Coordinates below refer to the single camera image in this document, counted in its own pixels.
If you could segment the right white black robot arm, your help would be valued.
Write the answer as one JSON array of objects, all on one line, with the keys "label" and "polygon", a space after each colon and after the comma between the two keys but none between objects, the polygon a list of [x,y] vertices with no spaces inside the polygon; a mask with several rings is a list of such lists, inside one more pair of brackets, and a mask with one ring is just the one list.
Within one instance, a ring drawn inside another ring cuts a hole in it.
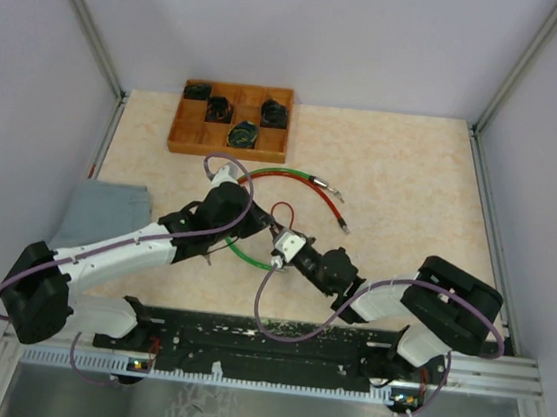
[{"label": "right white black robot arm", "polygon": [[271,272],[292,266],[320,293],[333,297],[330,320],[365,324],[384,318],[417,320],[389,354],[389,369],[411,379],[440,355],[478,356],[490,334],[502,295],[459,267],[432,255],[411,275],[368,283],[343,248],[320,254],[313,239],[286,228],[271,230]]}]

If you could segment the green cable lock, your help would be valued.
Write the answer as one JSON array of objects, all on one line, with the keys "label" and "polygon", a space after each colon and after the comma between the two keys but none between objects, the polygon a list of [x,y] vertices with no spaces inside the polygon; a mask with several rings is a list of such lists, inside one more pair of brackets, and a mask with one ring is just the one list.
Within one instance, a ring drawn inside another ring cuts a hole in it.
[{"label": "green cable lock", "polygon": [[[298,181],[301,181],[303,182],[303,184],[306,184],[308,187],[314,189],[314,191],[317,192],[318,195],[320,195],[323,198],[323,200],[326,202],[327,206],[330,208],[331,212],[333,213],[337,221],[340,222],[342,219],[340,212],[338,211],[337,207],[334,205],[334,202],[332,202],[331,199],[326,195],[326,192],[330,192],[329,188],[331,186],[329,185],[328,182],[324,181],[324,179],[316,177],[315,175],[312,174],[308,174],[307,172],[304,171],[298,171],[290,168],[281,168],[281,167],[275,167],[275,168],[266,167],[257,170],[252,170],[250,172],[250,176],[254,179],[260,176],[263,177],[280,176],[280,177],[289,177],[289,179],[296,179]],[[249,255],[243,253],[243,251],[239,249],[238,246],[236,246],[231,242],[230,238],[227,239],[227,243],[229,244],[230,250],[236,256],[238,256],[238,258],[248,263],[250,266],[254,266],[257,267],[258,269],[262,269],[266,271],[270,269],[270,266],[267,265],[266,263],[255,260],[254,258],[249,257]]]}]

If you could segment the thin red wire padlock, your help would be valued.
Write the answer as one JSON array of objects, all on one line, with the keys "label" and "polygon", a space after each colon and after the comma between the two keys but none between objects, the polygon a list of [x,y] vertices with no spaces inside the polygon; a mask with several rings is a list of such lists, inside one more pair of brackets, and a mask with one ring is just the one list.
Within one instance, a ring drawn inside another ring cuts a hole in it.
[{"label": "thin red wire padlock", "polygon": [[289,230],[293,227],[295,211],[294,207],[287,201],[278,201],[270,208],[272,223],[269,228],[272,237],[276,237],[284,229]]}]

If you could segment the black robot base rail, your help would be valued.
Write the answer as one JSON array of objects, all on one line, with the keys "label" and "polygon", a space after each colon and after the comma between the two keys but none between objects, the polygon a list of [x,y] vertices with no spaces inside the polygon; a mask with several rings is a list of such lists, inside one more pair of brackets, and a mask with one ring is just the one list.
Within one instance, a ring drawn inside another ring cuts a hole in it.
[{"label": "black robot base rail", "polygon": [[75,346],[28,347],[31,364],[381,404],[416,410],[445,377],[444,357],[413,370],[396,360],[395,332],[329,327],[300,343],[271,340],[251,318],[150,307],[135,339],[97,335]]}]

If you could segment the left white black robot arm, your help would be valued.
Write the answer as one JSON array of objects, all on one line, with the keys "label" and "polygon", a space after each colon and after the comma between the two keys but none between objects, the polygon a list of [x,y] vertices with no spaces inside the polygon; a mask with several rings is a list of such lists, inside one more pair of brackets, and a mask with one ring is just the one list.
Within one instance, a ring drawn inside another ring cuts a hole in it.
[{"label": "left white black robot arm", "polygon": [[95,334],[113,347],[141,349],[152,334],[140,300],[94,297],[88,291],[148,268],[206,256],[226,238],[245,239],[272,216],[236,183],[224,182],[195,201],[138,230],[85,246],[28,245],[3,281],[0,299],[17,339],[43,343],[62,332]]}]

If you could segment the red cable lock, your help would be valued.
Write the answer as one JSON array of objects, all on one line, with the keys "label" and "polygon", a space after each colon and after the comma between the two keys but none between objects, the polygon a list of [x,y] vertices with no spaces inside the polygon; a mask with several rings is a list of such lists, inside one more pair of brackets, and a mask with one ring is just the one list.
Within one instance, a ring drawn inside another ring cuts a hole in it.
[{"label": "red cable lock", "polygon": [[281,167],[262,167],[249,172],[249,175],[252,179],[258,179],[261,177],[286,178],[289,180],[294,180],[302,184],[303,186],[306,186],[322,199],[322,201],[328,207],[329,211],[334,216],[335,221],[339,225],[339,228],[342,230],[342,232],[348,235],[350,234],[350,229],[348,227],[348,224],[346,223],[346,219],[341,215],[338,207],[331,200],[330,195],[332,194],[333,197],[339,200],[342,204],[345,203],[345,201],[340,191],[331,186],[330,183],[324,181],[321,178],[318,178],[316,175],[308,174],[307,172]]}]

